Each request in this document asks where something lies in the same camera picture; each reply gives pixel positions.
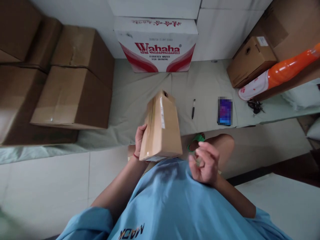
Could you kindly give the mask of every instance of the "pen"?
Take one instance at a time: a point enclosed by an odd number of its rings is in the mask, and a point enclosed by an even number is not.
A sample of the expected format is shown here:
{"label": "pen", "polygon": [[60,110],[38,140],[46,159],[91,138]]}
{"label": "pen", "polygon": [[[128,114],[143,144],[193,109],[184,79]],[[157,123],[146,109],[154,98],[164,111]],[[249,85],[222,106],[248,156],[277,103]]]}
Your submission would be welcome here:
{"label": "pen", "polygon": [[193,116],[194,116],[194,107],[196,106],[196,100],[194,99],[193,100],[193,107],[192,107],[192,116],[191,116],[191,119],[193,119]]}

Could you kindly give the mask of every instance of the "knee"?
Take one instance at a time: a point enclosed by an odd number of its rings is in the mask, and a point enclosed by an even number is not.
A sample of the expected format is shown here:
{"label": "knee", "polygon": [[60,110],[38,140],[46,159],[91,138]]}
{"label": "knee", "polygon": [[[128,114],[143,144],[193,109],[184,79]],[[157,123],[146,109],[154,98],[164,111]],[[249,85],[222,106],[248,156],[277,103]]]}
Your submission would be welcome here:
{"label": "knee", "polygon": [[222,142],[228,144],[230,147],[234,147],[234,138],[231,135],[223,133],[218,135],[217,137],[220,138]]}

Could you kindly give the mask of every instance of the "small cardboard box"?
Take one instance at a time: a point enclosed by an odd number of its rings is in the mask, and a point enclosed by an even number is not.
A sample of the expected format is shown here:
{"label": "small cardboard box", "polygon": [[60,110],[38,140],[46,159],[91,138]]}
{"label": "small cardboard box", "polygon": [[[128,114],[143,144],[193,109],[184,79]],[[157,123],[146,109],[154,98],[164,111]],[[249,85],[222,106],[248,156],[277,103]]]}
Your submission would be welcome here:
{"label": "small cardboard box", "polygon": [[116,17],[116,37],[134,72],[184,72],[198,31],[193,19]]}
{"label": "small cardboard box", "polygon": [[41,19],[28,0],[0,1],[0,63],[25,60]]}
{"label": "small cardboard box", "polygon": [[56,48],[62,24],[56,18],[44,17],[33,39],[26,60],[12,65],[36,68],[49,73],[50,60]]}
{"label": "small cardboard box", "polygon": [[0,66],[0,146],[76,142],[78,131],[29,123],[46,77],[36,69]]}
{"label": "small cardboard box", "polygon": [[31,124],[70,128],[108,127],[112,91],[84,68],[51,67]]}
{"label": "small cardboard box", "polygon": [[94,28],[63,26],[51,65],[89,69],[112,90],[114,58]]}
{"label": "small cardboard box", "polygon": [[227,68],[234,88],[241,88],[277,63],[264,37],[251,37]]}
{"label": "small cardboard box", "polygon": [[[278,60],[283,61],[320,42],[319,22],[319,0],[273,0],[249,36],[264,36]],[[268,99],[319,76],[320,59],[288,82],[260,93],[255,99]]]}
{"label": "small cardboard box", "polygon": [[175,99],[160,90],[147,105],[140,161],[158,162],[182,155],[179,121]]}

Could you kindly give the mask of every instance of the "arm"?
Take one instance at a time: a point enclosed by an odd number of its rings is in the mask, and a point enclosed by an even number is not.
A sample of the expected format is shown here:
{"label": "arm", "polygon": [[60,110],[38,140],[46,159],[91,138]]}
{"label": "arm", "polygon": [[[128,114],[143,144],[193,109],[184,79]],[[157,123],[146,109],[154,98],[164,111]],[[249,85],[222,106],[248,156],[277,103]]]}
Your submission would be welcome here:
{"label": "arm", "polygon": [[[134,154],[139,157],[143,132],[147,125],[138,127],[136,133],[136,150]],[[107,208],[116,222],[123,210],[126,208],[133,190],[138,184],[142,174],[146,170],[148,163],[139,161],[132,156],[127,165],[121,170],[117,177],[106,187],[105,190],[94,200],[92,207]]]}
{"label": "arm", "polygon": [[246,218],[255,218],[256,206],[249,201],[241,192],[232,186],[227,180],[218,174],[217,181],[212,186],[222,195],[228,202]]}
{"label": "arm", "polygon": [[204,161],[204,166],[198,167],[194,157],[189,156],[189,166],[193,179],[214,187],[243,217],[254,218],[256,207],[218,174],[218,150],[207,142],[199,142],[199,146],[196,153]]}

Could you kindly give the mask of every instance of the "red bracelet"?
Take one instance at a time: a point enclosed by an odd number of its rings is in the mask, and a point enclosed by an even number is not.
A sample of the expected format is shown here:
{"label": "red bracelet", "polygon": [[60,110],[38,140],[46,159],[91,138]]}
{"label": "red bracelet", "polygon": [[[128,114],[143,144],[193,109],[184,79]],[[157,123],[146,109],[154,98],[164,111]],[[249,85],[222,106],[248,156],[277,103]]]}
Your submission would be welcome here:
{"label": "red bracelet", "polygon": [[139,159],[139,157],[138,157],[138,156],[136,156],[134,153],[133,153],[133,156],[135,156],[137,159]]}

